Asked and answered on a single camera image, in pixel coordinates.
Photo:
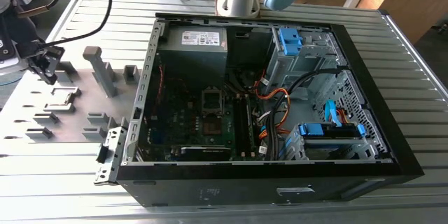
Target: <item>case label sticker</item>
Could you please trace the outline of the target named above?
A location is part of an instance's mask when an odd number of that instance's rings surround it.
[[[211,31],[186,31],[182,33],[183,45],[220,46],[219,33]]]

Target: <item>aluminum workbench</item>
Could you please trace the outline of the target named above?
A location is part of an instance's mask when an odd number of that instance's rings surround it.
[[[142,67],[156,12],[215,14],[214,0],[115,0],[103,31],[64,45],[63,61],[78,69],[76,111],[56,113],[50,139],[31,139],[32,116],[52,88],[26,73],[0,113],[0,222],[30,223],[446,223],[448,218],[447,90],[387,15],[374,10],[295,5],[283,12],[262,10],[264,19],[343,24],[407,137],[426,176],[382,188],[350,202],[291,206],[204,206],[143,208],[122,186],[95,187],[95,158],[102,140],[80,134],[87,113],[103,111],[116,121],[130,118],[135,87],[124,88],[124,65]],[[95,29],[107,0],[72,0],[48,41]],[[118,76],[119,95],[107,99],[83,59],[84,47],[100,46]]]

